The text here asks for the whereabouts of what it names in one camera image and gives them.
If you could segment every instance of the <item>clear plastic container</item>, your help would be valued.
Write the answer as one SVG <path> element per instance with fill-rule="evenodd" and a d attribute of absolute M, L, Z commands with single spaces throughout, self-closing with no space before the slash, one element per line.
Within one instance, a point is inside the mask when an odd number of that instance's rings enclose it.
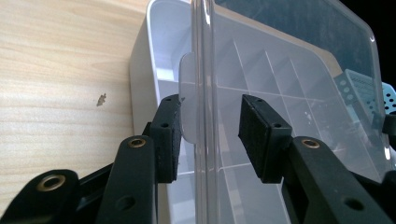
<path fill-rule="evenodd" d="M 168 186 L 172 223 L 290 222 L 280 186 L 261 183 L 237 136 L 242 94 L 267 101 L 293 136 L 321 139 L 355 173 L 380 181 L 393 169 L 375 38 L 364 22 L 336 0 L 216 2 L 148 6 L 155 100 L 179 92 L 190 142 Z M 370 91 L 354 88 L 354 72 Z"/>

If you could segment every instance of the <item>screw hole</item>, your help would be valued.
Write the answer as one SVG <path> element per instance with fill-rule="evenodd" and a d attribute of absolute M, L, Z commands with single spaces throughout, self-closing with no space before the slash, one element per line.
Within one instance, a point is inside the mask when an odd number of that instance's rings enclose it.
<path fill-rule="evenodd" d="M 117 200 L 116 202 L 116 208 L 119 211 L 126 211 L 136 204 L 136 200 L 132 196 L 124 196 L 120 199 Z"/>
<path fill-rule="evenodd" d="M 319 148 L 320 144 L 317 141 L 311 140 L 311 139 L 304 139 L 301 141 L 306 147 L 310 148 Z"/>
<path fill-rule="evenodd" d="M 345 198 L 344 204 L 353 210 L 361 211 L 364 209 L 363 204 L 354 198 Z"/>
<path fill-rule="evenodd" d="M 64 184 L 66 177 L 64 175 L 48 175 L 38 183 L 38 191 L 52 191 L 58 189 Z"/>
<path fill-rule="evenodd" d="M 128 143 L 129 147 L 142 147 L 145 144 L 146 144 L 146 140 L 142 138 L 133 139 Z"/>

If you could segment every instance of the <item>plastic storage box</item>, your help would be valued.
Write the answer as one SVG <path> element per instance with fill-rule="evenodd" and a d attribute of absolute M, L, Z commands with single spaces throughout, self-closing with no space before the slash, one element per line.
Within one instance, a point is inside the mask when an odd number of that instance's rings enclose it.
<path fill-rule="evenodd" d="M 182 141 L 167 188 L 172 223 L 290 222 L 280 186 L 261 183 L 237 137 L 242 94 L 267 101 L 293 136 L 321 139 L 355 173 L 380 181 L 393 169 L 365 23 L 335 0 L 217 3 L 151 1 L 131 59 L 136 133 L 163 97 L 182 101 L 191 143 Z M 350 71 L 371 91 L 352 88 Z"/>

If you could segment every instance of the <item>small dark speck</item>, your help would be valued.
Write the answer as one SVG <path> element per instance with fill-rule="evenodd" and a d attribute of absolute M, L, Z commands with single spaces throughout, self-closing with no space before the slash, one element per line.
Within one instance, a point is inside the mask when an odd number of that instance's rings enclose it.
<path fill-rule="evenodd" d="M 96 106 L 102 105 L 105 102 L 106 99 L 106 94 L 103 94 L 99 97 L 98 103 L 96 104 Z"/>

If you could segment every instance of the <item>wooden table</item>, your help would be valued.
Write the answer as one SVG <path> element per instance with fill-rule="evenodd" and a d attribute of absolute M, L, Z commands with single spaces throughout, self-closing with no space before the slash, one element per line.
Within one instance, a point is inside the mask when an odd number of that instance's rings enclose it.
<path fill-rule="evenodd" d="M 0 2 L 0 216 L 36 175 L 88 175 L 134 133 L 128 63 L 148 1 Z"/>

